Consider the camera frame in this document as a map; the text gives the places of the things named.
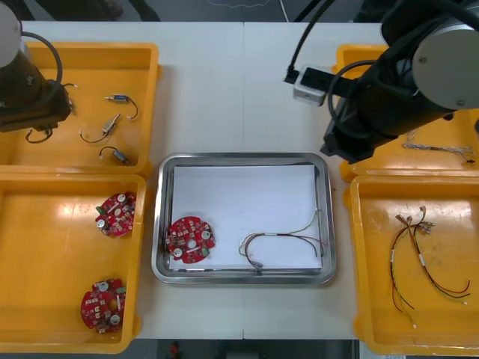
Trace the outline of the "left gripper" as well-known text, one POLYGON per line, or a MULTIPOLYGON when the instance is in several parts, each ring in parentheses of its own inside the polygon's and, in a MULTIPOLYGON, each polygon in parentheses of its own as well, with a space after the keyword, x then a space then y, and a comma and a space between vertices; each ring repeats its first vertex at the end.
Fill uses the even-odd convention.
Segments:
POLYGON ((60 85, 53 98, 45 104, 13 114, 4 113, 4 110, 6 109, 1 108, 1 132, 30 128, 36 131, 55 129, 71 112, 69 97, 63 85, 60 85))

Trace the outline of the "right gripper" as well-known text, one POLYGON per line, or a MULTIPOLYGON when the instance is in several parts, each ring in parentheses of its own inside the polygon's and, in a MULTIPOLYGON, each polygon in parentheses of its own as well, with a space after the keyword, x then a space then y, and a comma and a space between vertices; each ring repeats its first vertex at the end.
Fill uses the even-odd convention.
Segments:
POLYGON ((321 151, 349 163, 370 158, 376 148, 397 138, 397 118, 360 111, 334 111, 321 151))

